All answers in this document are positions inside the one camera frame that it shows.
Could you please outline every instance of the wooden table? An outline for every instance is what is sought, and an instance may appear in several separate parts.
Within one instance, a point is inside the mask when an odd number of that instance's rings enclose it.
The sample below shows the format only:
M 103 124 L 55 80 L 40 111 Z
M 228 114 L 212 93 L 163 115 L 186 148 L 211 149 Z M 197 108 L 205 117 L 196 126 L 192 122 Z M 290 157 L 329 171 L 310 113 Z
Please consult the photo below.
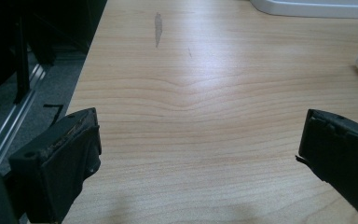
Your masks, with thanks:
M 357 55 L 358 20 L 109 0 L 68 110 L 102 166 L 64 223 L 358 223 L 295 160 L 309 108 L 358 122 Z

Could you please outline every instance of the white tray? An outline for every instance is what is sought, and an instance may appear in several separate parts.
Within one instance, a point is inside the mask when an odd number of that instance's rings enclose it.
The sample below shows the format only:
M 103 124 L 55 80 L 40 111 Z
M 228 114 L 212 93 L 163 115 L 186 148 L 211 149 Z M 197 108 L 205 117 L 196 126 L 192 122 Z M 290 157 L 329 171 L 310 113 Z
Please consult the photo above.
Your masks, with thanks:
M 251 0 L 251 3 L 272 15 L 358 19 L 358 0 Z

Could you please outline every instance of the wood grain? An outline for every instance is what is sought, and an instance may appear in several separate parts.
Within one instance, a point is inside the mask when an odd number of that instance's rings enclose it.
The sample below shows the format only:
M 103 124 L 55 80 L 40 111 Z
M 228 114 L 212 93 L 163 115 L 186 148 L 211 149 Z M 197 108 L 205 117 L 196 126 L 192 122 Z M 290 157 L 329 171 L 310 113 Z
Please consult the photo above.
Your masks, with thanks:
M 357 54 L 358 20 L 109 0 L 68 111 L 97 108 L 102 166 L 64 223 L 358 223 L 295 160 L 309 108 L 358 122 Z

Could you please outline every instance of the scratch mark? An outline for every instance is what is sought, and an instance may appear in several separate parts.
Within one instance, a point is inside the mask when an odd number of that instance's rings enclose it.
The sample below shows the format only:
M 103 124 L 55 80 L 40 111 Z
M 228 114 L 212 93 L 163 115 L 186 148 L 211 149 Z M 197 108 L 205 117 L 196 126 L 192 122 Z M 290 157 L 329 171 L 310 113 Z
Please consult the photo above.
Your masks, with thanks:
M 161 14 L 157 13 L 155 17 L 155 26 L 156 26 L 156 48 L 158 48 L 159 40 L 161 39 L 162 34 L 162 18 Z
M 190 58 L 193 58 L 193 55 L 191 55 L 191 50 L 190 48 L 187 48 L 188 49 L 188 55 L 190 55 Z

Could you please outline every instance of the gray stain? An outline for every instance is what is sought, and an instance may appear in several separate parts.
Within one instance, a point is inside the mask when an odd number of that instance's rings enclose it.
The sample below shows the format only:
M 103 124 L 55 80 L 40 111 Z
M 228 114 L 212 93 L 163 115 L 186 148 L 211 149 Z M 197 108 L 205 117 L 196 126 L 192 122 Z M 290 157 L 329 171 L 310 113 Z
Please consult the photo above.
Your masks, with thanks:
M 159 40 L 161 39 L 162 34 L 162 18 L 161 14 L 157 13 L 155 17 L 155 25 L 156 25 L 156 48 L 158 48 Z

